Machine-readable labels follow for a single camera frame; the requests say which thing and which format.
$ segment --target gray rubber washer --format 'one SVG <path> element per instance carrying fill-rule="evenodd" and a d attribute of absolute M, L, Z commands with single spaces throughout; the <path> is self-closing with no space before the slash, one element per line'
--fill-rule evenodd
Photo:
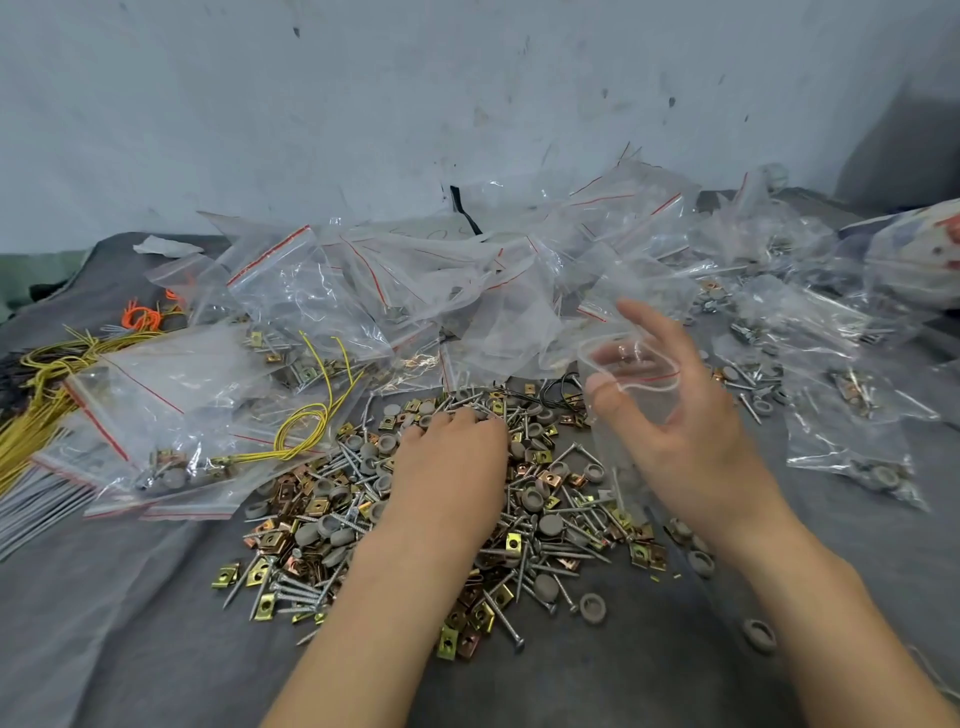
<path fill-rule="evenodd" d="M 560 536 L 560 534 L 564 532 L 564 522 L 560 516 L 555 513 L 548 513 L 540 519 L 540 523 L 537 524 L 537 530 L 548 538 Z"/>
<path fill-rule="evenodd" d="M 326 497 L 330 501 L 330 504 L 332 505 L 335 501 L 340 500 L 343 497 L 349 497 L 349 495 L 350 495 L 350 488 L 348 488 L 346 485 L 338 485 L 335 488 L 331 489 Z"/>
<path fill-rule="evenodd" d="M 313 486 L 313 497 L 329 497 L 333 490 L 333 481 L 322 477 Z"/>
<path fill-rule="evenodd" d="M 559 463 L 550 463 L 550 467 L 547 468 L 549 472 L 554 475 L 559 475 L 560 477 L 567 477 L 570 475 L 570 466 L 567 465 L 563 460 Z"/>
<path fill-rule="evenodd" d="M 602 483 L 607 472 L 596 463 L 590 463 L 584 468 L 584 477 L 591 483 Z"/>
<path fill-rule="evenodd" d="M 294 534 L 294 541 L 297 542 L 297 546 L 310 546 L 319 538 L 320 533 L 317 531 L 317 525 L 313 522 L 304 523 Z"/>
<path fill-rule="evenodd" d="M 380 435 L 376 441 L 376 449 L 381 455 L 392 455 L 396 451 L 396 437 L 394 435 Z"/>
<path fill-rule="evenodd" d="M 270 513 L 270 502 L 267 500 L 259 500 L 256 503 L 252 503 L 244 508 L 244 516 L 249 519 L 262 519 L 268 513 Z"/>
<path fill-rule="evenodd" d="M 607 602 L 601 595 L 584 594 L 580 597 L 580 614 L 587 624 L 599 624 L 607 618 Z"/>
<path fill-rule="evenodd" d="M 679 539 L 686 540 L 693 538 L 693 530 L 680 519 L 670 519 L 670 527 Z"/>
<path fill-rule="evenodd" d="M 381 496 L 386 496 L 394 487 L 394 477 L 392 475 L 381 475 L 373 482 L 373 489 Z"/>
<path fill-rule="evenodd" d="M 339 548 L 334 548 L 332 551 L 326 554 L 321 564 L 323 564 L 328 569 L 331 569 L 335 566 L 338 566 L 340 562 L 346 558 L 347 558 L 347 547 L 340 546 Z"/>
<path fill-rule="evenodd" d="M 553 604 L 560 596 L 560 587 L 548 573 L 538 574 L 534 579 L 534 594 L 545 602 Z"/>
<path fill-rule="evenodd" d="M 534 486 L 520 494 L 520 502 L 528 513 L 539 513 L 543 510 L 543 495 Z"/>
<path fill-rule="evenodd" d="M 339 531 L 341 527 L 340 522 L 337 521 L 335 518 L 333 518 L 333 516 L 329 516 L 329 515 L 321 518 L 319 521 L 316 522 L 316 524 L 317 524 L 317 533 L 320 534 L 320 537 L 322 539 L 330 538 L 330 536 L 332 536 L 336 531 Z"/>
<path fill-rule="evenodd" d="M 711 549 L 707 545 L 706 541 L 704 541 L 702 538 L 700 538 L 696 534 L 694 534 L 693 540 L 690 541 L 690 547 L 697 551 L 703 551 L 707 556 L 713 555 L 713 549 Z"/>
<path fill-rule="evenodd" d="M 690 567 L 696 572 L 697 576 L 705 579 L 711 578 L 716 571 L 716 564 L 713 563 L 713 559 L 703 551 L 690 551 L 686 554 L 686 560 L 690 563 Z"/>
<path fill-rule="evenodd" d="M 357 540 L 357 532 L 352 528 L 341 528 L 330 534 L 330 545 L 334 548 L 346 546 Z"/>
<path fill-rule="evenodd" d="M 774 405 L 767 400 L 754 400 L 754 411 L 760 417 L 772 417 L 774 414 Z"/>
<path fill-rule="evenodd" d="M 387 508 L 387 501 L 381 500 L 377 503 L 374 503 L 370 510 L 367 511 L 367 518 L 371 523 L 380 523 L 380 519 L 383 518 L 383 512 Z"/>
<path fill-rule="evenodd" d="M 870 468 L 870 476 L 880 490 L 892 491 L 900 486 L 900 475 L 886 465 L 874 465 Z"/>
<path fill-rule="evenodd" d="M 178 491 L 186 485 L 186 470 L 183 468 L 171 468 L 163 474 L 163 485 L 171 491 Z"/>
<path fill-rule="evenodd" d="M 744 619 L 740 629 L 750 647 L 761 655 L 772 655 L 777 651 L 777 635 L 765 621 Z"/>

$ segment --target gray fabric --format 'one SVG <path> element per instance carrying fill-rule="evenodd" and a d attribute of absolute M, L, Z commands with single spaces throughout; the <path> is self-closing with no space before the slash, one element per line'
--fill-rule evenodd
<path fill-rule="evenodd" d="M 115 322 L 132 295 L 148 301 L 142 272 L 158 260 L 129 252 L 142 237 L 98 245 L 71 290 L 0 328 L 0 349 L 54 341 L 60 323 L 93 330 Z M 703 319 L 692 332 L 704 346 L 722 325 Z M 838 477 L 786 469 L 780 416 L 747 427 L 804 522 L 860 570 L 901 637 L 955 682 L 960 436 L 942 425 L 908 426 L 934 509 L 928 515 Z M 310 627 L 248 623 L 247 590 L 221 609 L 224 595 L 209 583 L 224 563 L 248 558 L 238 538 L 245 529 L 239 517 L 72 519 L 0 565 L 4 724 L 255 725 L 300 654 L 294 642 Z M 588 565 L 569 585 L 575 596 L 595 591 L 607 600 L 600 627 L 563 609 L 550 619 L 525 598 L 508 613 L 526 639 L 522 655 L 497 629 L 469 665 L 431 660 L 410 724 L 800 725 L 780 659 L 755 655 L 737 632 L 742 619 L 758 615 L 749 591 L 722 565 L 712 582 L 701 581 L 670 548 L 680 579 L 660 574 L 653 582 L 627 564 L 621 547 L 613 566 Z M 389 604 L 383 618 L 391 618 Z"/>

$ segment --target pile of hardware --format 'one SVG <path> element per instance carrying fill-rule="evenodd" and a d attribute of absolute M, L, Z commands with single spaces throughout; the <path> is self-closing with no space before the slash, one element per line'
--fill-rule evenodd
<path fill-rule="evenodd" d="M 535 392 L 528 384 L 522 394 L 498 388 L 467 390 L 459 399 L 413 399 L 386 405 L 380 418 L 368 417 L 370 397 L 363 424 L 341 426 L 336 447 L 258 490 L 265 499 L 245 510 L 248 522 L 257 523 L 244 536 L 253 556 L 245 568 L 242 561 L 223 566 L 211 584 L 229 590 L 224 607 L 245 586 L 255 588 L 250 619 L 312 620 L 316 628 L 298 644 L 309 642 L 349 573 L 353 550 L 388 507 L 397 447 L 393 432 L 429 425 L 435 412 L 472 407 L 480 418 L 505 419 L 510 465 L 500 519 L 441 628 L 438 656 L 470 659 L 498 620 L 521 650 L 524 640 L 504 610 L 524 593 L 550 616 L 562 598 L 570 614 L 599 624 L 606 615 L 603 598 L 587 593 L 575 599 L 564 582 L 580 576 L 583 562 L 611 563 L 617 544 L 627 545 L 634 566 L 666 572 L 667 549 L 656 542 L 651 523 L 633 523 L 616 507 L 612 491 L 602 488 L 606 471 L 598 458 L 576 442 L 556 452 L 561 426 L 573 433 L 587 427 L 580 394 L 566 394 L 569 408 L 558 414 L 544 408 Z M 369 431 L 366 425 L 377 421 L 378 431 Z M 570 466 L 574 454 L 586 461 L 582 473 Z M 713 562 L 707 545 L 679 521 L 665 531 L 678 545 L 691 547 L 691 566 L 709 578 Z"/>

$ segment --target hand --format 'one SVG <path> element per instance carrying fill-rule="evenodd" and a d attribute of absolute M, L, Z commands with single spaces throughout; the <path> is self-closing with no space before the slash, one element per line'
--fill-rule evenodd
<path fill-rule="evenodd" d="M 609 376 L 595 374 L 586 382 L 593 409 L 663 504 L 721 555 L 736 559 L 754 536 L 796 519 L 744 431 L 733 398 L 713 381 L 683 326 L 646 303 L 621 299 L 617 308 L 679 364 L 680 403 L 664 425 L 654 425 Z"/>
<path fill-rule="evenodd" d="M 472 559 L 503 509 L 507 440 L 503 420 L 478 423 L 469 407 L 453 417 L 438 412 L 426 432 L 410 427 L 396 452 L 381 524 L 415 527 L 433 547 L 462 546 Z"/>

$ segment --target cable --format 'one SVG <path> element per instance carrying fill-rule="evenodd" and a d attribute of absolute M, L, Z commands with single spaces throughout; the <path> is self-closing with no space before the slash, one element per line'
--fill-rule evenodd
<path fill-rule="evenodd" d="M 312 353 L 314 358 L 317 360 L 320 371 L 324 375 L 324 381 L 326 382 L 327 403 L 314 402 L 312 404 L 306 404 L 290 415 L 290 417 L 288 417 L 276 431 L 273 450 L 269 452 L 248 452 L 241 455 L 232 455 L 226 458 L 217 458 L 217 460 L 220 462 L 226 461 L 230 463 L 250 463 L 272 459 L 291 460 L 298 455 L 312 449 L 323 439 L 324 434 L 326 433 L 326 428 L 333 419 L 333 416 L 337 413 L 337 410 L 340 409 L 340 406 L 347 399 L 350 392 L 353 391 L 353 388 L 360 381 L 360 378 L 366 373 L 366 370 L 361 370 L 357 376 L 353 375 L 353 370 L 350 368 L 350 358 L 347 355 L 347 349 L 344 347 L 344 343 L 338 336 L 331 336 L 330 338 L 337 342 L 338 346 L 340 347 L 340 352 L 344 356 L 344 363 L 347 366 L 347 379 L 349 381 L 349 387 L 347 388 L 346 392 L 344 392 L 344 394 L 342 394 L 337 400 L 334 400 L 333 385 L 330 383 L 330 376 L 326 371 L 324 361 L 320 358 L 317 350 L 314 349 L 313 343 L 310 341 L 307 335 L 303 333 L 303 331 L 300 332 L 300 336 L 303 337 L 303 341 L 306 343 L 307 349 L 310 350 L 310 353 Z M 297 425 L 301 421 L 311 417 L 317 419 L 317 423 L 314 425 L 313 430 L 297 445 L 288 448 L 286 446 L 286 441 L 290 434 L 290 430 L 294 427 L 294 425 Z"/>

